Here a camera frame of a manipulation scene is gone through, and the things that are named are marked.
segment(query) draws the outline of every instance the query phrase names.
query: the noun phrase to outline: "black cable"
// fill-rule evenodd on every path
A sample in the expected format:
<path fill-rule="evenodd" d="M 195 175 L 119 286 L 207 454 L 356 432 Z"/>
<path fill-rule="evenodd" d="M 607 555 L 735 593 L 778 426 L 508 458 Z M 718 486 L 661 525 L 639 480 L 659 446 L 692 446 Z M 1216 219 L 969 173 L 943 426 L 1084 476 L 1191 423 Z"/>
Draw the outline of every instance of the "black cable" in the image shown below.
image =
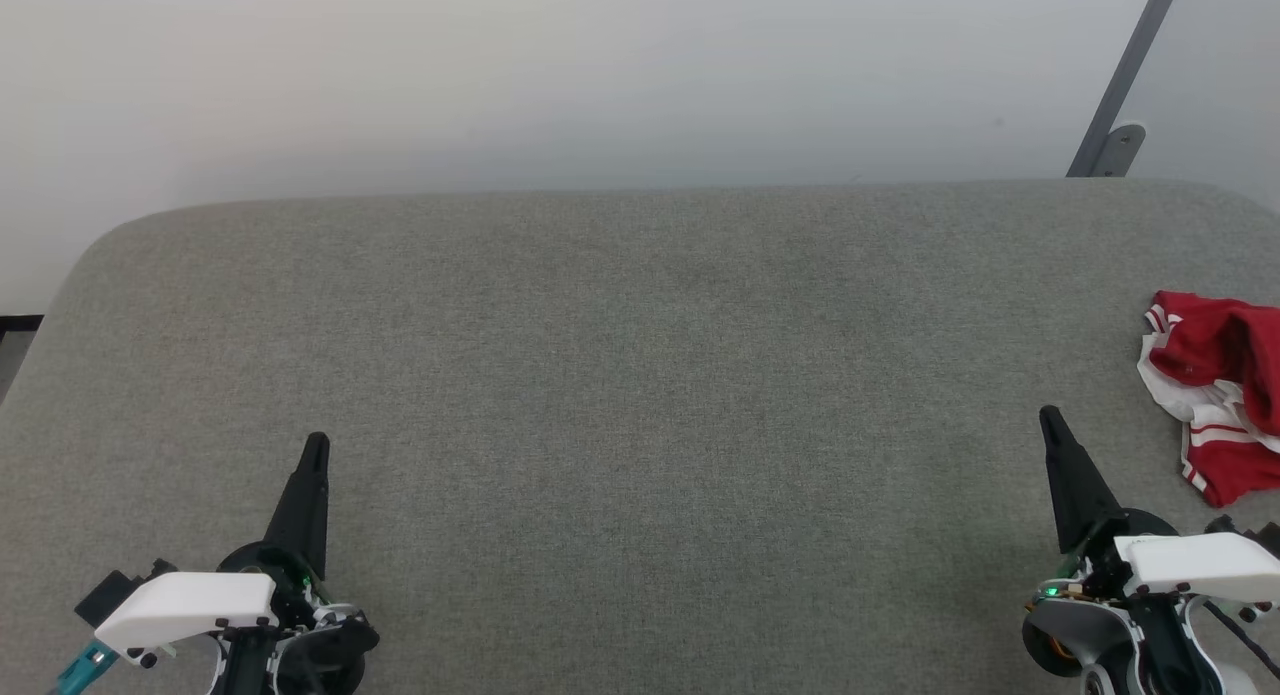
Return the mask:
<path fill-rule="evenodd" d="M 1275 664 L 1275 662 L 1271 659 L 1271 655 L 1268 655 L 1267 651 L 1262 649 L 1262 645 L 1254 643 L 1253 639 L 1249 637 L 1247 632 L 1244 632 L 1244 628 L 1240 627 L 1240 623 L 1231 619 L 1230 616 L 1220 611 L 1217 605 L 1210 603 L 1208 600 L 1204 600 L 1204 609 L 1213 613 L 1213 617 L 1216 617 L 1219 622 L 1225 625 L 1226 628 L 1231 631 L 1231 635 L 1239 637 L 1240 643 L 1244 643 L 1244 646 L 1248 648 L 1251 653 L 1257 655 L 1258 659 L 1262 660 L 1262 664 L 1267 666 L 1267 669 L 1271 671 L 1271 675 L 1276 676 L 1276 680 L 1280 680 L 1280 666 Z"/>

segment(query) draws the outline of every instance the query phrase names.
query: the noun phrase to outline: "teal connector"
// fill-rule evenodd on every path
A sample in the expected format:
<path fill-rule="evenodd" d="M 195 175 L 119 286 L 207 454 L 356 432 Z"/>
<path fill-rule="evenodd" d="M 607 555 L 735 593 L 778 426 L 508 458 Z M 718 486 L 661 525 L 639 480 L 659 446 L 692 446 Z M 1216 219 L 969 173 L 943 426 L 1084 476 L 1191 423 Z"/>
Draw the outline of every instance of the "teal connector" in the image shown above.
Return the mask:
<path fill-rule="evenodd" d="M 119 655 L 115 650 L 95 640 L 84 648 L 76 660 L 58 676 L 58 687 L 49 691 L 49 695 L 79 695 L 95 680 L 102 676 Z"/>

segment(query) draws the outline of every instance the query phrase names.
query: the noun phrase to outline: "white wall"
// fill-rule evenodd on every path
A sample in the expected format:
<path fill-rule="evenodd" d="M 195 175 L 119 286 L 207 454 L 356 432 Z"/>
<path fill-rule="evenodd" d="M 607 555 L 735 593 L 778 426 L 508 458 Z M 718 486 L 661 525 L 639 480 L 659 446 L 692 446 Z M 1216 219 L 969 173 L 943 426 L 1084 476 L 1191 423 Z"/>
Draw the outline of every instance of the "white wall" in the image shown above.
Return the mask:
<path fill-rule="evenodd" d="M 0 314 L 212 200 L 1060 177 L 1146 0 L 0 0 Z"/>
<path fill-rule="evenodd" d="M 1201 180 L 1280 211 L 1280 0 L 1174 0 L 1117 124 L 1129 177 Z"/>

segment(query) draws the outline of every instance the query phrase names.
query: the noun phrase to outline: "red fabric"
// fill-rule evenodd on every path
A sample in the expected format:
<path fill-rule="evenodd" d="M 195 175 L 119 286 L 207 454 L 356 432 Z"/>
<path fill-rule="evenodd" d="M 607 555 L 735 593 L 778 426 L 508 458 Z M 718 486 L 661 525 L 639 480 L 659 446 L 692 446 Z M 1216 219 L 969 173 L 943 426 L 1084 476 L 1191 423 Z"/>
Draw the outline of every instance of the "red fabric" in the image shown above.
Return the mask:
<path fill-rule="evenodd" d="M 1199 486 L 1196 476 L 1202 476 L 1204 499 L 1215 508 L 1225 508 L 1252 490 L 1280 486 L 1280 454 L 1261 443 L 1211 440 L 1190 445 L 1187 462 L 1192 466 L 1187 480 Z"/>
<path fill-rule="evenodd" d="M 1201 298 L 1192 293 L 1156 293 L 1157 306 L 1175 323 L 1151 362 L 1184 385 L 1239 381 L 1244 412 L 1258 430 L 1280 435 L 1280 308 L 1242 300 Z"/>

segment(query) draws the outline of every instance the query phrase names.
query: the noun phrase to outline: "folded clothing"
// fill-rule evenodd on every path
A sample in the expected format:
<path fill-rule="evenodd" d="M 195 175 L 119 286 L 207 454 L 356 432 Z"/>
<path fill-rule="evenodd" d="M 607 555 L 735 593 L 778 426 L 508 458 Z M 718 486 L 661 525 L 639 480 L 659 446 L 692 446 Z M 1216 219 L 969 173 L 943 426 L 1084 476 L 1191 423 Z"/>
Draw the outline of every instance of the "folded clothing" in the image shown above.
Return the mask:
<path fill-rule="evenodd" d="M 1280 486 L 1280 308 L 1161 291 L 1138 372 L 1183 430 L 1183 476 L 1215 507 Z"/>

